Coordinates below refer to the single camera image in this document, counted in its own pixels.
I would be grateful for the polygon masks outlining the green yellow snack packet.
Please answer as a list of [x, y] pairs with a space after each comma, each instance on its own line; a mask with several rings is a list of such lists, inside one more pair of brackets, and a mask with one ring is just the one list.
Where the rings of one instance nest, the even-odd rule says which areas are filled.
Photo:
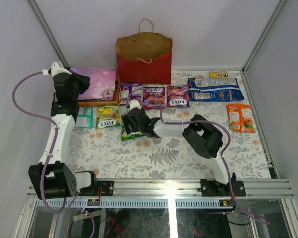
[[119, 106], [109, 105], [97, 108], [96, 129], [120, 126]]

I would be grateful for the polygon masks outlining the purple snack packet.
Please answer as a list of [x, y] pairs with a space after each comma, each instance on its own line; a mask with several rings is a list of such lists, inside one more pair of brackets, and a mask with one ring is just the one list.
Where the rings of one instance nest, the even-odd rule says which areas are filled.
[[[142, 83], [122, 83], [120, 89], [119, 105], [124, 106], [127, 102], [129, 94], [135, 89], [143, 87]], [[137, 100], [140, 104], [142, 102], [143, 90], [138, 90], [130, 96], [130, 100]]]

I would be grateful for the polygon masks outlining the teal red snack packet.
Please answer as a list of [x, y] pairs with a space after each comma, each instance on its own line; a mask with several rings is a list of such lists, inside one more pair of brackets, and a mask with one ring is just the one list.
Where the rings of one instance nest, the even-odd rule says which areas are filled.
[[80, 128], [93, 127], [93, 107], [83, 107], [79, 109], [75, 126]]

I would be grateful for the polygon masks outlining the purple Fox's berries packet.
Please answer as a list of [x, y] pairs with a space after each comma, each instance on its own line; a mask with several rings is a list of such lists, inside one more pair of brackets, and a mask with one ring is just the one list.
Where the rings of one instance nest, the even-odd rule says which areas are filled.
[[184, 108], [190, 107], [189, 86], [167, 86], [167, 106]]

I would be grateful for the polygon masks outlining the red brown paper bag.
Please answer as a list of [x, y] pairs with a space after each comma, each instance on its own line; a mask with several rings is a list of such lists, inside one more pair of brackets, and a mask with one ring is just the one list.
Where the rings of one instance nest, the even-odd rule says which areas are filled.
[[173, 39], [154, 31], [143, 18], [138, 33], [120, 37], [115, 44], [117, 68], [122, 83], [170, 84]]

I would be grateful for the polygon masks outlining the blue Doritos chip bag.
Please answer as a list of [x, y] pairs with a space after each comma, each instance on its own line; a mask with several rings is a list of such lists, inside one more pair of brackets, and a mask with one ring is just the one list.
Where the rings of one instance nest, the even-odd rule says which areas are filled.
[[236, 78], [188, 78], [190, 100], [232, 102], [244, 100]]

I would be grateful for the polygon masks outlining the yellow M&M candy packet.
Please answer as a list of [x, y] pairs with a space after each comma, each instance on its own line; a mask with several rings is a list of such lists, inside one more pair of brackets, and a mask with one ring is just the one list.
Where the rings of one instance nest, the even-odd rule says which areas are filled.
[[210, 78], [228, 78], [227, 71], [211, 71], [209, 74]]

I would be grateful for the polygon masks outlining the orange snack packet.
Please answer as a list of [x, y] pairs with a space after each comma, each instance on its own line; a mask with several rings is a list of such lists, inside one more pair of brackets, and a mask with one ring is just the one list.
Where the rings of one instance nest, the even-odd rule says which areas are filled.
[[235, 132], [254, 133], [251, 106], [246, 104], [227, 104], [228, 126]]

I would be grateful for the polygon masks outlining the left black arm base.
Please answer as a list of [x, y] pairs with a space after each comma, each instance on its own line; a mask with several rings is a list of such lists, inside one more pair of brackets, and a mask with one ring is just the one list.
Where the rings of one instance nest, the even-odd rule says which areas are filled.
[[94, 171], [76, 172], [74, 176], [80, 196], [113, 196], [114, 181], [98, 180]]

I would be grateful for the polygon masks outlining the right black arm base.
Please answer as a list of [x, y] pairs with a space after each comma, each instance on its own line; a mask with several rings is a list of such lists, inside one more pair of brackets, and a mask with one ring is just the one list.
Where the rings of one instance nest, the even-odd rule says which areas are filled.
[[[245, 186], [243, 181], [236, 180], [236, 174], [232, 173], [231, 185], [235, 197], [245, 197]], [[229, 183], [222, 184], [215, 180], [201, 179], [200, 188], [197, 189], [205, 197], [232, 197]]]

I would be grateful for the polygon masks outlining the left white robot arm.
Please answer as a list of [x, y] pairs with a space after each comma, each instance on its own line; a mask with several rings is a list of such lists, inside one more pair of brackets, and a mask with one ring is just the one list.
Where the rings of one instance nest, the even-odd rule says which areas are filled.
[[28, 174], [39, 199], [73, 197], [77, 190], [95, 195], [99, 184], [94, 172], [73, 173], [65, 163], [70, 135], [79, 113], [78, 96], [90, 85], [90, 78], [68, 68], [51, 69], [54, 83], [51, 131], [39, 163], [29, 167]]

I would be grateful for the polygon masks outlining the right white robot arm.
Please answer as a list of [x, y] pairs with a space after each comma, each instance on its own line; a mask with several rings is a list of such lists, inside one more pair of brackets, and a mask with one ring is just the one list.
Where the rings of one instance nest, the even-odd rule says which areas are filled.
[[218, 193], [226, 196], [233, 192], [236, 175], [230, 171], [224, 158], [231, 135], [219, 123], [206, 120], [201, 115], [194, 115], [190, 121], [149, 118], [139, 108], [131, 108], [122, 115], [122, 121], [127, 134], [139, 132], [149, 138], [184, 138], [200, 157], [211, 160]]

